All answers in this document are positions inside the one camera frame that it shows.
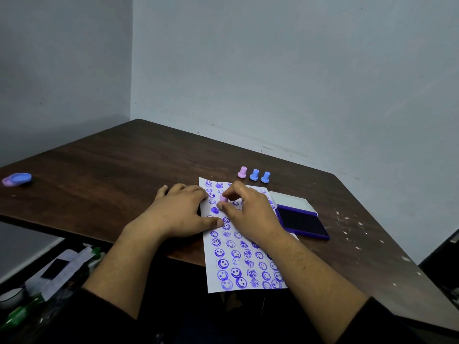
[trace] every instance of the forearm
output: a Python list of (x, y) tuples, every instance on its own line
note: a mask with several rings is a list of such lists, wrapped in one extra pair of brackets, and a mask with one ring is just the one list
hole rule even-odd
[(131, 227), (122, 234), (83, 288), (137, 319), (152, 258), (163, 238), (141, 239)]
[(279, 268), (319, 335), (334, 343), (369, 298), (283, 229), (261, 245)]

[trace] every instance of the wooden table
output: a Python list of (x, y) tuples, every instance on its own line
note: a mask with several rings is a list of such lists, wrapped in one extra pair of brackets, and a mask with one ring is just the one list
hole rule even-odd
[[(33, 176), (28, 186), (0, 188), (0, 220), (113, 243), (160, 186), (233, 181), (242, 165), (270, 171), (268, 189), (311, 203), (331, 239), (300, 240), (357, 287), (396, 315), (459, 331), (456, 308), (335, 175), (143, 120), (0, 168), (0, 178)], [(205, 265), (201, 235), (163, 252)]]

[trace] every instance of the table surface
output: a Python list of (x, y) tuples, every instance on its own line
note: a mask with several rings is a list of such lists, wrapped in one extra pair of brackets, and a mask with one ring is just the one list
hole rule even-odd
[[(233, 181), (244, 165), (271, 172), (268, 185), (306, 198), (331, 239), (300, 241), (394, 314), (459, 331), (459, 311), (423, 274), (338, 178), (330, 173), (143, 120), (134, 120), (0, 168), (33, 176), (0, 188), (0, 220), (57, 236), (113, 243), (157, 189)], [(205, 265), (202, 235), (175, 240), (167, 256)]]

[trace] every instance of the hand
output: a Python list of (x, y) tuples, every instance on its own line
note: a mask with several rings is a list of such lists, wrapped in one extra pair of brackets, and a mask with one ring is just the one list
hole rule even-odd
[(231, 201), (242, 198), (242, 210), (236, 209), (231, 203), (218, 202), (217, 207), (223, 210), (241, 234), (263, 247), (263, 240), (278, 232), (285, 232), (273, 212), (267, 197), (246, 187), (240, 181), (234, 181), (222, 196)]
[(167, 239), (189, 237), (223, 225), (221, 218), (197, 215), (199, 203), (208, 197), (203, 188), (178, 183), (168, 194), (167, 189), (168, 186), (161, 187), (153, 204), (126, 228), (145, 239), (158, 233), (162, 239)]

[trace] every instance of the black sleeve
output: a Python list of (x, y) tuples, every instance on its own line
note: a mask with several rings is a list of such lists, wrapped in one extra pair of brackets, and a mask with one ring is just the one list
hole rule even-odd
[(85, 289), (78, 289), (56, 315), (38, 343), (130, 343), (137, 322)]
[(353, 318), (336, 344), (410, 343), (422, 341), (385, 306), (371, 297)]

